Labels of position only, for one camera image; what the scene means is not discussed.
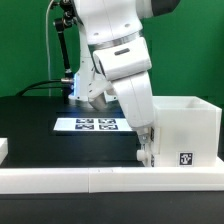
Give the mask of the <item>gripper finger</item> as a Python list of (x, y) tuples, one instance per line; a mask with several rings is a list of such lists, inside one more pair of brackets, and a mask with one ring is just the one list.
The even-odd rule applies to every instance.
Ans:
[(148, 128), (138, 130), (137, 135), (141, 145), (146, 145), (150, 142), (150, 133)]

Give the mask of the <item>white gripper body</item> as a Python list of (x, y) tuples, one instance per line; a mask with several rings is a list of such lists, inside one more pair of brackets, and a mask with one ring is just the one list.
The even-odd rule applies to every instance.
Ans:
[(129, 126), (140, 131), (154, 122), (154, 106), (148, 72), (112, 82), (113, 89)]

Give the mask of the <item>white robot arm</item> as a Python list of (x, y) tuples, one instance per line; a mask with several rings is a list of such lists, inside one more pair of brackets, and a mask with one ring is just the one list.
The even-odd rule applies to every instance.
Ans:
[(171, 13), (180, 1), (72, 0), (95, 71), (102, 76), (89, 83), (89, 103), (101, 109), (105, 95), (114, 94), (142, 145), (150, 142), (154, 107), (148, 74), (152, 63), (140, 20)]

